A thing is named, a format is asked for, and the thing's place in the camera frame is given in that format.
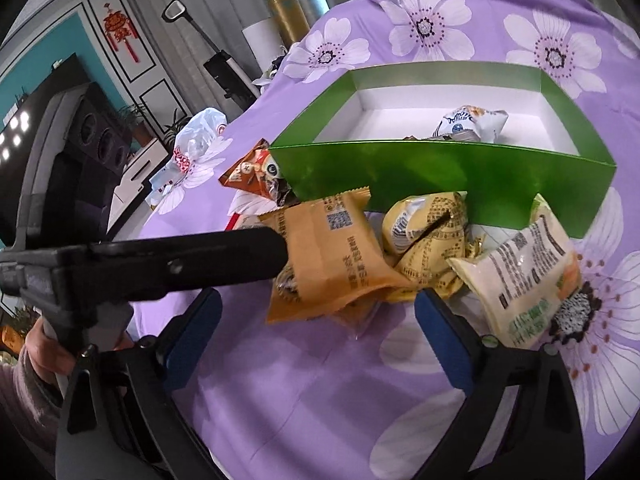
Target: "black handle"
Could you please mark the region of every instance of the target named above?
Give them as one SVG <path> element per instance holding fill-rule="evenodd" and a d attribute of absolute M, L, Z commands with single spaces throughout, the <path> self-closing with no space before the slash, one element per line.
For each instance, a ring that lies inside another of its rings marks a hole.
<path fill-rule="evenodd" d="M 142 173 L 143 171 L 145 171 L 145 168 L 146 168 L 149 164 L 151 164 L 151 161 L 150 161 L 150 160 L 146 161 L 146 162 L 142 165 L 142 168 L 140 168 L 140 169 L 138 170 L 138 172 L 137 172 L 134 176 L 132 176 L 132 177 L 131 177 L 131 181 L 133 182 L 134 180 L 136 180 L 136 179 L 140 176 L 140 173 Z"/>

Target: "yellow snack package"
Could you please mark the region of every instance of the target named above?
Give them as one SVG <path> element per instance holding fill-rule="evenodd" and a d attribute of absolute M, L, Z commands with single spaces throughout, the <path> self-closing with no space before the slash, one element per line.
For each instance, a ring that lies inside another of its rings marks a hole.
<path fill-rule="evenodd" d="M 376 291 L 410 286 L 384 260 L 364 215 L 369 199 L 367 187 L 260 216 L 289 250 L 274 280 L 267 322 L 330 316 Z M 348 319 L 360 320 L 361 307 Z"/>
<path fill-rule="evenodd" d="M 479 258 L 449 260 L 480 298 L 492 332 L 515 348 L 530 348 L 582 282 L 574 246 L 540 195 L 530 221 Z"/>
<path fill-rule="evenodd" d="M 382 223 L 383 245 L 412 286 L 391 292 L 386 300 L 413 301 L 426 287 L 444 300 L 459 291 L 463 282 L 447 259 L 468 256 L 466 223 L 465 201 L 457 192 L 410 196 L 396 203 Z"/>

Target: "sleeve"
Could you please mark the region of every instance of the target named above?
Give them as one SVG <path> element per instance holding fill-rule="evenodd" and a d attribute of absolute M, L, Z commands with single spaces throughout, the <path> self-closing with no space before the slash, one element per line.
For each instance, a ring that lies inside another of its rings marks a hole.
<path fill-rule="evenodd" d="M 33 371 L 26 348 L 17 365 L 0 365 L 0 402 L 24 439 L 55 453 L 60 406 Z"/>

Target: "orange snack package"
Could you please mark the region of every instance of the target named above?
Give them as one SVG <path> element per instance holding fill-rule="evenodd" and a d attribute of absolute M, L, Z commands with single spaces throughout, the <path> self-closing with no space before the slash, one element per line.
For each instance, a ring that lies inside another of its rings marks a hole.
<path fill-rule="evenodd" d="M 267 322 L 330 316 L 349 306 L 341 319 L 355 324 L 376 301 L 367 301 L 368 309 L 351 303 L 411 285 L 383 257 L 364 215 L 369 199 L 367 187 L 260 216 L 289 250 L 289 262 L 274 281 Z"/>
<path fill-rule="evenodd" d="M 280 174 L 280 168 L 269 151 L 269 143 L 264 139 L 229 168 L 219 181 L 225 187 L 242 189 L 273 200 L 278 206 L 298 201 Z"/>
<path fill-rule="evenodd" d="M 24 346 L 24 338 L 8 325 L 1 327 L 0 330 L 2 331 L 4 345 L 15 354 L 19 354 Z"/>

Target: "snack wrapper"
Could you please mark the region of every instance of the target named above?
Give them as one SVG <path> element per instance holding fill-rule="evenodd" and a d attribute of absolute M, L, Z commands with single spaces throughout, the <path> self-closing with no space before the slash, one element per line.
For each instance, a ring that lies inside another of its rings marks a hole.
<path fill-rule="evenodd" d="M 473 130 L 461 130 L 455 134 L 439 135 L 428 139 L 418 139 L 417 137 L 405 137 L 403 140 L 454 140 L 455 142 L 480 142 L 480 136 Z"/>
<path fill-rule="evenodd" d="M 24 339 L 10 326 L 0 328 L 2 332 L 2 343 L 13 353 L 19 354 L 24 346 Z"/>
<path fill-rule="evenodd" d="M 238 231 L 240 229 L 255 229 L 264 227 L 257 216 L 254 215 L 238 215 L 235 214 L 229 220 L 225 231 Z"/>
<path fill-rule="evenodd" d="M 356 326 L 377 300 L 411 283 L 387 265 L 364 215 L 369 188 L 260 216 L 287 241 L 289 261 L 274 281 L 267 322 L 331 316 Z M 370 307 L 357 300 L 367 297 Z"/>
<path fill-rule="evenodd" d="M 479 258 L 449 260 L 480 298 L 492 332 L 514 348 L 530 348 L 582 283 L 574 246 L 540 195 L 530 221 Z"/>
<path fill-rule="evenodd" d="M 509 114 L 504 110 L 490 111 L 465 105 L 445 115 L 433 137 L 453 136 L 465 130 L 471 130 L 476 133 L 482 142 L 493 144 L 496 137 L 500 135 L 508 118 Z"/>
<path fill-rule="evenodd" d="M 298 202 L 264 139 L 220 177 L 220 184 L 268 198 L 279 207 Z"/>
<path fill-rule="evenodd" d="M 383 245 L 412 286 L 393 291 L 386 300 L 412 301 L 426 287 L 444 300 L 459 291 L 463 281 L 447 259 L 467 256 L 466 224 L 465 201 L 457 192 L 410 196 L 396 203 L 382 222 Z"/>

